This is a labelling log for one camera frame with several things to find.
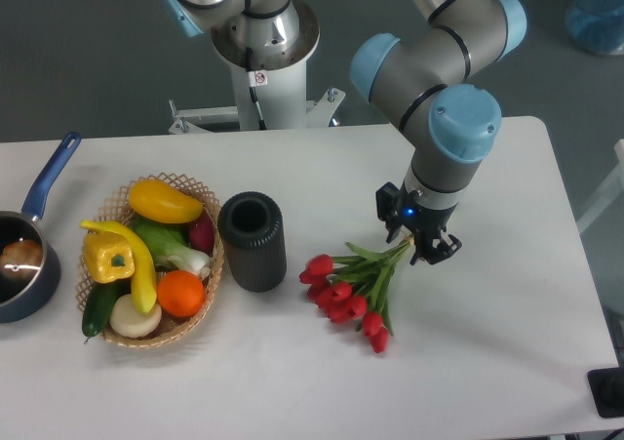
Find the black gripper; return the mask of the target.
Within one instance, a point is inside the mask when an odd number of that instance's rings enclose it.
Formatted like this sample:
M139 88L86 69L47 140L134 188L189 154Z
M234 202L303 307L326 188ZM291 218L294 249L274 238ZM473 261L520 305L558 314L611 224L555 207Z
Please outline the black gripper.
M386 242L402 228L413 236L415 251L409 261L435 265L451 258L462 242L447 232L447 223L462 196L462 183L452 188L426 185L416 174L406 174L401 187L386 182L375 192L377 217L385 223Z

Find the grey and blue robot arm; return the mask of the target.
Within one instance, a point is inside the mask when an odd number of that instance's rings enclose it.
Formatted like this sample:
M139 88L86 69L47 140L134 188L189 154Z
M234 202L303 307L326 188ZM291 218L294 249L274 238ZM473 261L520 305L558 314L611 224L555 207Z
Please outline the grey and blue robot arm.
M320 29L300 0L165 0L189 36L208 34L231 70L244 130L300 128L307 59ZM390 238L415 240L415 260L450 258L459 240L447 223L488 156L501 110L469 77L517 48L527 32L518 0L413 0L429 24L413 44L377 34L356 52L350 79L413 146L401 185L375 195Z

